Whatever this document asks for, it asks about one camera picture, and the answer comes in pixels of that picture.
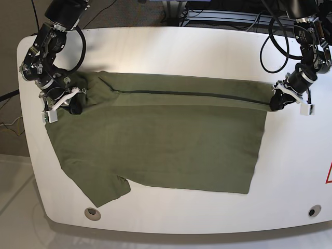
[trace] cloth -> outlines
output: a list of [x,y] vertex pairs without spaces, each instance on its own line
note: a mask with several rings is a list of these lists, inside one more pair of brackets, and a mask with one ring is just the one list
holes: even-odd
[[248,193],[271,85],[170,75],[75,73],[81,115],[46,129],[61,168],[100,207],[152,186]]

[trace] white table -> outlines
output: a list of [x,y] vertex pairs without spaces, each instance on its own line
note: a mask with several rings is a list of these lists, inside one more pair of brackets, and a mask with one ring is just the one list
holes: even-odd
[[[87,56],[82,71],[187,75],[276,82],[294,70],[290,60],[278,74],[259,64],[264,34],[192,27],[131,27],[85,30]],[[18,66],[32,44],[18,46]],[[284,38],[277,37],[281,45]],[[292,54],[299,45],[290,39]],[[56,65],[72,68],[81,41],[68,34]],[[284,57],[270,43],[266,67],[276,69]],[[248,195],[143,186],[130,181],[131,192],[98,208],[93,222],[84,210],[94,207],[61,170],[40,117],[39,89],[19,74],[26,138],[40,195],[55,222],[119,231],[148,233],[230,233],[300,226],[332,220],[332,73],[312,86],[316,115],[300,116],[299,105],[268,113]],[[309,217],[314,205],[320,214]]]

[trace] circular hole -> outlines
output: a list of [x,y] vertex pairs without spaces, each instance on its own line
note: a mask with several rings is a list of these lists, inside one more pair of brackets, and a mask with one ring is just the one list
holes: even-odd
[[100,220],[102,217],[98,210],[93,209],[91,207],[85,209],[84,214],[86,218],[88,218],[89,220],[93,220],[94,222]]
[[322,207],[320,205],[313,206],[312,208],[309,209],[308,216],[310,218],[314,218],[317,215],[319,215],[319,213],[321,212],[321,210],[322,210]]

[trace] red warning sign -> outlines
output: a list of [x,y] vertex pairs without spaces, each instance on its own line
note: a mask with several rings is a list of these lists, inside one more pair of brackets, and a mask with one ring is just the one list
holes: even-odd
[[330,166],[330,170],[328,171],[328,175],[327,175],[326,183],[332,183],[332,174],[331,174],[331,170],[332,170],[332,163],[331,163],[331,166]]

